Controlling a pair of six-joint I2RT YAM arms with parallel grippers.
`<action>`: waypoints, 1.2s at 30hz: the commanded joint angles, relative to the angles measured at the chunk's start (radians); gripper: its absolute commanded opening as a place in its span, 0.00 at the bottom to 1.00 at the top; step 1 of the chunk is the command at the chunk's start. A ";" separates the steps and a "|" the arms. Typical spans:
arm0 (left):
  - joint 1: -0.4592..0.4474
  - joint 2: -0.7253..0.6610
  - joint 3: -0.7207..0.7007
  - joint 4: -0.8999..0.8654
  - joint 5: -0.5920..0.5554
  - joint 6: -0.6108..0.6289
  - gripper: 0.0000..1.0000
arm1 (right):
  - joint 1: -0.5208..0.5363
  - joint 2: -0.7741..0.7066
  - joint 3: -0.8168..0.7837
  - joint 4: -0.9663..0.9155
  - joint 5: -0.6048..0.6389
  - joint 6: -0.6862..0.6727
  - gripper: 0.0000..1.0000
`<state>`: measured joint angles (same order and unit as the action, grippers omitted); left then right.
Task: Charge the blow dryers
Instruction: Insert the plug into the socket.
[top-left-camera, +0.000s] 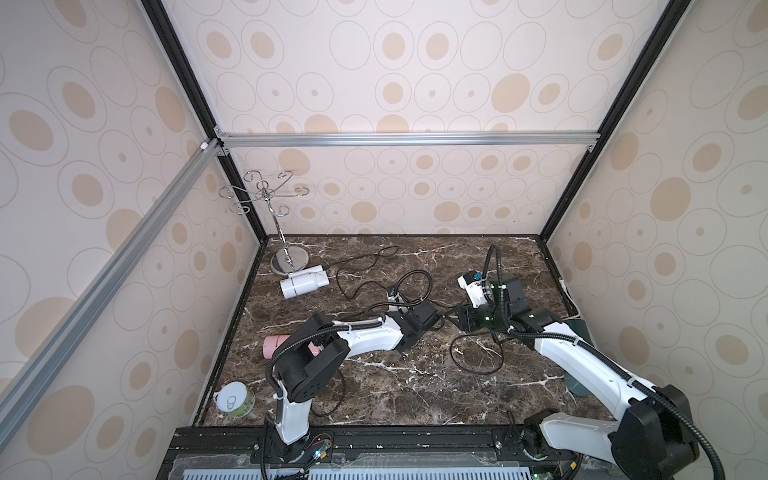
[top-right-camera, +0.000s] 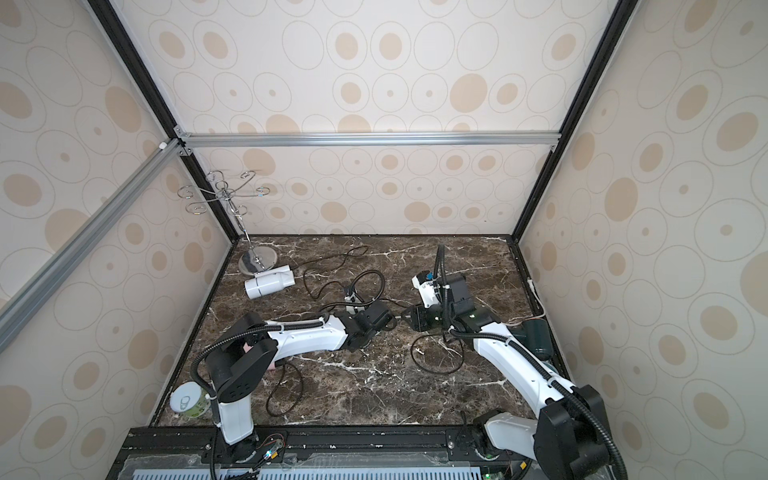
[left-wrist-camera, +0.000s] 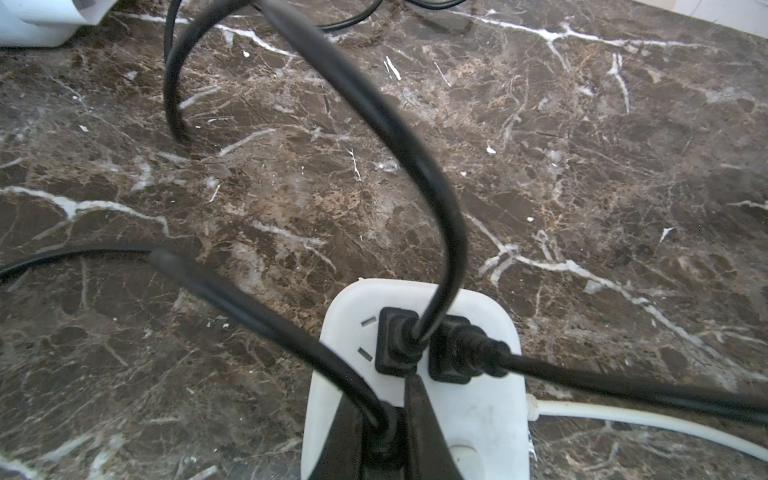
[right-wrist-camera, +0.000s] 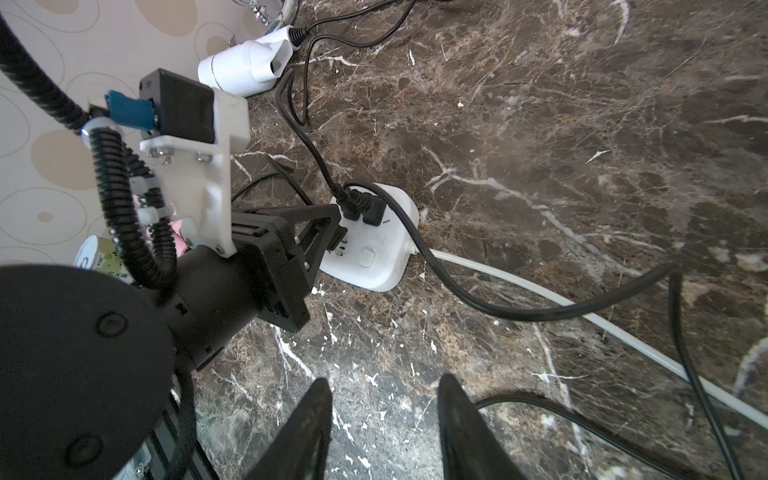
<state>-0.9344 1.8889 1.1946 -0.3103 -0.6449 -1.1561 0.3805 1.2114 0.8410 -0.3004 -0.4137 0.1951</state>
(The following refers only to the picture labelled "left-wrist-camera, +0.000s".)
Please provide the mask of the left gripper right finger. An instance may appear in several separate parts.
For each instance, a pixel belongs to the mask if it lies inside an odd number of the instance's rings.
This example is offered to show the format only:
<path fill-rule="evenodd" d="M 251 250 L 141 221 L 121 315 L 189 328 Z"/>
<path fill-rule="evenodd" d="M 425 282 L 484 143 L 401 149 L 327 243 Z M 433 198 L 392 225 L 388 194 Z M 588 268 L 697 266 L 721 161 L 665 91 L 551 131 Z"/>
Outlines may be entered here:
<path fill-rule="evenodd" d="M 405 479 L 462 479 L 421 377 L 405 379 Z"/>

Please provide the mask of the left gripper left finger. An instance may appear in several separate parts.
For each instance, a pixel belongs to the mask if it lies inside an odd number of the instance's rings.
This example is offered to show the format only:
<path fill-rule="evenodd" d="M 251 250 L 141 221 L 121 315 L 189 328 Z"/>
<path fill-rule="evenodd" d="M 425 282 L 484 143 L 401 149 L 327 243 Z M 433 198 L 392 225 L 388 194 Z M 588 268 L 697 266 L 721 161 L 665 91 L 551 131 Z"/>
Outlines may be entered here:
<path fill-rule="evenodd" d="M 343 396 L 309 479 L 362 479 L 364 431 L 362 413 Z"/>

